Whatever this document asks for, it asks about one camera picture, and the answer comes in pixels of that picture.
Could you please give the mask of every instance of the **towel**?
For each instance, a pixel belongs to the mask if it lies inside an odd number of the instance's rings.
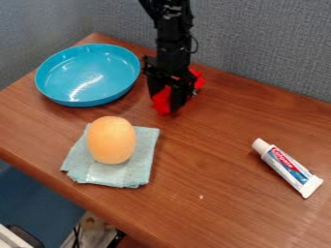
[[[149,179],[159,129],[133,127],[137,142],[132,157],[121,164],[105,165],[97,162],[89,153],[85,142],[88,128],[89,124],[82,136],[69,149],[61,171],[66,171],[66,175],[77,183],[93,183],[117,188],[139,188],[145,185]]]

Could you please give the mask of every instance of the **wooden table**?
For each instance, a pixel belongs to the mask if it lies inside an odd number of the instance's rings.
[[[152,54],[101,34],[78,45],[89,43]],[[0,92],[1,158],[149,247],[329,248],[331,105],[192,67],[207,84],[167,116],[151,108],[144,75],[115,103],[68,108],[37,92],[29,73]],[[60,172],[86,123],[105,115],[160,129],[151,179],[140,189],[78,185]],[[307,200],[252,151],[257,137],[324,179]]]

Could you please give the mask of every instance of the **blue bowl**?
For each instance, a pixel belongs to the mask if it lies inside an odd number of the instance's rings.
[[[128,49],[89,44],[50,56],[36,71],[34,83],[60,105],[90,107],[121,97],[139,74],[140,60]]]

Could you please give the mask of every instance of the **toothpaste tube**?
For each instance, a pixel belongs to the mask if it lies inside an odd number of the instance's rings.
[[[252,147],[265,163],[300,192],[303,198],[307,198],[323,183],[323,179],[316,177],[273,144],[256,139]]]

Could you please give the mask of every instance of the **red label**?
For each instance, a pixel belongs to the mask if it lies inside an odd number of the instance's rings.
[[[287,159],[287,157],[283,155],[283,153],[276,149],[276,147],[273,147],[271,149],[275,157],[277,158],[279,162],[287,166],[292,171],[300,172],[297,170],[297,168],[295,167],[295,165],[292,164],[292,162]]]

